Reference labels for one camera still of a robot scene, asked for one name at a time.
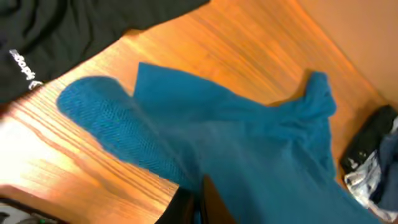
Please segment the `knit fabric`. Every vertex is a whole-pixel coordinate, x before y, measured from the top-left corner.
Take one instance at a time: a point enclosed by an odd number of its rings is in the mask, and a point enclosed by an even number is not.
[[[336,106],[323,73],[302,98],[267,107],[142,63],[132,98],[116,80],[89,77],[57,103],[122,161],[198,194],[208,174],[238,223],[377,223],[333,180]]]

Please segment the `wood grain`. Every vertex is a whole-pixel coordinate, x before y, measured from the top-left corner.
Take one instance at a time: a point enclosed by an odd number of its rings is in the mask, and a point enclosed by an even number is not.
[[[265,105],[290,98],[308,70],[327,72],[338,105],[331,118],[336,160],[386,103],[295,0],[213,0],[145,32],[127,32],[8,105],[0,115],[0,184],[41,198],[74,223],[154,223],[177,186],[117,161],[55,106],[69,83],[88,75],[117,78],[133,93],[142,61],[191,72]]]

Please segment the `black fabric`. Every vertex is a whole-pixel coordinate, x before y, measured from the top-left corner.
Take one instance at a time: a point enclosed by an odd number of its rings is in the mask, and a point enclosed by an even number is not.
[[[202,184],[200,196],[181,187],[178,188],[156,224],[235,224],[234,218],[208,175],[204,176]]]
[[[208,1],[0,0],[0,103],[59,77],[128,29],[147,29]]]
[[[378,150],[382,139],[391,132],[397,112],[389,105],[375,111],[348,145],[340,164],[346,174],[354,172],[372,152]]]
[[[156,224],[186,224],[194,223],[195,196],[188,190],[178,188],[166,211]]]

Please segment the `wooden table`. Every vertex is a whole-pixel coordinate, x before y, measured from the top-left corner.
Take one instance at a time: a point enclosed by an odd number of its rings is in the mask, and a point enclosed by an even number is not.
[[[127,32],[3,108],[0,194],[73,223],[154,223],[177,186],[105,153],[54,103],[65,86],[88,75],[117,78],[132,93],[142,61],[191,72],[265,105],[300,93],[309,71],[327,72],[338,105],[331,118],[336,161],[386,103],[296,1],[213,0],[147,31]]]

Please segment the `clothing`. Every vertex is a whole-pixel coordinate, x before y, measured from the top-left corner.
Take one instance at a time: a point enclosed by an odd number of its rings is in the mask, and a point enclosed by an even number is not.
[[[205,176],[200,198],[192,192],[178,188],[166,211],[156,222],[156,224],[169,223],[235,224],[236,222],[225,207],[213,181]]]
[[[381,181],[371,195],[372,201],[385,210],[398,212],[398,132],[386,136],[379,149]]]
[[[0,103],[209,0],[0,0]]]
[[[134,97],[111,78],[68,86],[60,111],[122,161],[200,194],[208,175],[237,223],[378,223],[335,181],[326,75],[267,107],[208,80],[140,64]]]
[[[377,216],[386,222],[393,222],[397,217],[397,212],[391,212],[379,208],[370,199],[376,190],[381,179],[381,168],[377,151],[366,159],[356,171],[346,174],[344,182],[354,198],[365,208],[370,208]]]
[[[364,123],[348,145],[340,164],[346,174],[356,171],[391,131],[397,112],[389,105],[375,111]]]

